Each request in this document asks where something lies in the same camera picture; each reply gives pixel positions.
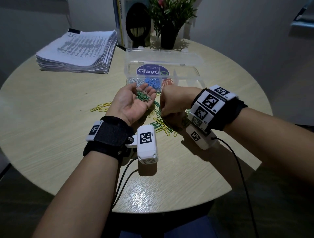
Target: forearm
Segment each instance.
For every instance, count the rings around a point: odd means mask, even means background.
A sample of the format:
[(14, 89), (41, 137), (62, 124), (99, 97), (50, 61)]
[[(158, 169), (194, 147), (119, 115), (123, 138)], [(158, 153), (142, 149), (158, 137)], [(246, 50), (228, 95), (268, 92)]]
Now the forearm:
[(314, 133), (251, 108), (224, 131), (262, 162), (279, 163), (314, 183)]
[(91, 151), (55, 196), (33, 237), (100, 237), (117, 170), (115, 158)]

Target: stack of papers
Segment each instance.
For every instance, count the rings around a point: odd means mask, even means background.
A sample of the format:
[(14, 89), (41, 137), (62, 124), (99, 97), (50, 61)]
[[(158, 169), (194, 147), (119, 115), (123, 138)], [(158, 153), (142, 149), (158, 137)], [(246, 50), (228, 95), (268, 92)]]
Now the stack of papers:
[(36, 53), (44, 71), (108, 73), (116, 31), (67, 32)]

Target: black plant pot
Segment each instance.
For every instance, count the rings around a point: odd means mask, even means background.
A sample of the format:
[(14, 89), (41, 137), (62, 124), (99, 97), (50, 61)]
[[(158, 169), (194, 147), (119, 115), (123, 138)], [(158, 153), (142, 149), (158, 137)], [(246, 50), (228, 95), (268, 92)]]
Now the black plant pot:
[(164, 27), (161, 29), (161, 47), (166, 50), (172, 50), (176, 37), (178, 36), (179, 31), (171, 27)]

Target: green leaves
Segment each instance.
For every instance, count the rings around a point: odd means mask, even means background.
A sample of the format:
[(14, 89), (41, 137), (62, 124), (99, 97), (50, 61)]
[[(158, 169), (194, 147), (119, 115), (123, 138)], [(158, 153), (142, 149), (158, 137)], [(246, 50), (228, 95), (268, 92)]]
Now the green leaves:
[(163, 27), (171, 27), (173, 30), (180, 28), (190, 19), (196, 17), (193, 4), (195, 0), (149, 0), (148, 13), (154, 22), (157, 35)]

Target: wooden table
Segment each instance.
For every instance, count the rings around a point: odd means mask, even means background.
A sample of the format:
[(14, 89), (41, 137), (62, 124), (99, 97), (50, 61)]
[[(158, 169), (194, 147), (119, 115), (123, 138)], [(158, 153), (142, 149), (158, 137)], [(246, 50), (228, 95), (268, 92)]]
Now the wooden table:
[[(198, 67), (205, 86), (220, 85), (249, 107), (272, 115), (269, 101), (254, 78), (228, 57), (185, 40), (201, 55)], [(12, 165), (32, 183), (56, 194), (82, 159), (85, 136), (104, 112), (90, 112), (111, 101), (125, 85), (125, 52), (116, 48), (109, 74), (40, 71), (35, 56), (20, 65), (0, 90), (0, 146)], [(145, 124), (152, 122), (147, 118)], [(214, 131), (242, 160), (247, 178), (260, 161), (224, 132)], [(129, 167), (129, 178), (115, 212), (152, 213), (211, 201), (241, 184), (231, 152), (222, 144), (201, 151), (189, 138), (157, 133), (159, 162)], [(120, 176), (125, 169), (121, 167)]]

